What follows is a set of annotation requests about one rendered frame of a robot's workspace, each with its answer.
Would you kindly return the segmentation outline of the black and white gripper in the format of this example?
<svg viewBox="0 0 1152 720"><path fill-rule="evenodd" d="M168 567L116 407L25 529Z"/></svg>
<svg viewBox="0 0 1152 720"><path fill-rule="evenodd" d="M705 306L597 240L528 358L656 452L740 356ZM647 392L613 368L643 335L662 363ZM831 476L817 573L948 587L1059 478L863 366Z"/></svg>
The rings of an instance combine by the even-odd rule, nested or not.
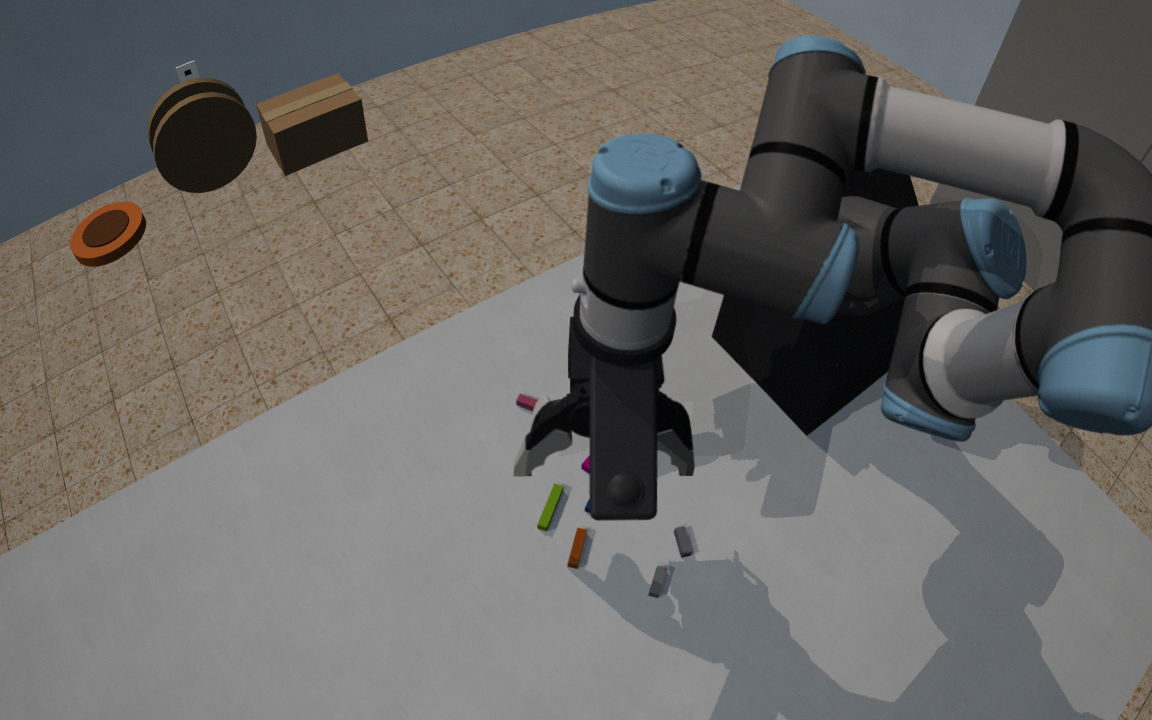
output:
<svg viewBox="0 0 1152 720"><path fill-rule="evenodd" d="M573 433L590 438L590 357L617 366L637 366L657 359L657 450L669 455L670 464L679 468L679 477L692 477L695 464L689 414L684 406L659 391L666 381L662 354L666 354L675 334L675 310L662 340L646 348L621 350L596 341L582 327L579 300L573 305L570 316L570 395L553 401L548 396L539 397L532 410L530 435L524 437L518 448L513 477L532 477L532 469L544 465L550 454L573 445Z"/></svg>

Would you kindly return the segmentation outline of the lime green rod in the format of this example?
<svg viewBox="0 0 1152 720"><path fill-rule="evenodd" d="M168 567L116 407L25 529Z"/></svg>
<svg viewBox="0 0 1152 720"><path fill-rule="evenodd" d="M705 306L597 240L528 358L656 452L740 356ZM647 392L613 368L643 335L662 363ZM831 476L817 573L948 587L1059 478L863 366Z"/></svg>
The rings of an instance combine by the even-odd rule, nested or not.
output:
<svg viewBox="0 0 1152 720"><path fill-rule="evenodd" d="M547 505L545 505L544 510L541 511L541 518L538 521L538 529L548 530L550 520L553 518L554 511L556 511L558 502L561 500L563 487L564 486L558 486L558 484L554 483L553 488L550 488L550 497Z"/></svg>

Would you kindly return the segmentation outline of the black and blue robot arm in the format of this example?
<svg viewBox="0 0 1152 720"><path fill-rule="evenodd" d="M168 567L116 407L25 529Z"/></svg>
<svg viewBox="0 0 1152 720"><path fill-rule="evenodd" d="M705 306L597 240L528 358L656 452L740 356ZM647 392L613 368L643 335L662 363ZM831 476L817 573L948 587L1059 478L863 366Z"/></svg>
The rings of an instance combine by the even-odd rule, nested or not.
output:
<svg viewBox="0 0 1152 720"><path fill-rule="evenodd" d="M890 209L842 197L849 168L995 199ZM996 199L1062 232L1056 282L1002 309L1026 249ZM740 191L673 138L604 143L573 293L621 350L666 336L679 282L823 324L904 300L888 420L964 442L1001 400L1038 396L1068 427L1135 435L1152 427L1151 223L1152 173L1100 132L890 88L806 35L776 51ZM590 357L590 515L657 516L657 359Z"/></svg>

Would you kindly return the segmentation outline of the orange rod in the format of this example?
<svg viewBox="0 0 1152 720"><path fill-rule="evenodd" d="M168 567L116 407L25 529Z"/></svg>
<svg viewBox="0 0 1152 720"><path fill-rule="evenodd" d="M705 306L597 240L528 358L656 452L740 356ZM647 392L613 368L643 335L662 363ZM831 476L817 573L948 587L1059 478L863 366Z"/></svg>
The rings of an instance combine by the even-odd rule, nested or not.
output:
<svg viewBox="0 0 1152 720"><path fill-rule="evenodd" d="M579 568L579 558L582 553L582 544L584 544L588 535L586 529L577 528L575 538L573 538L573 550L570 553L570 561L568 561L567 568Z"/></svg>

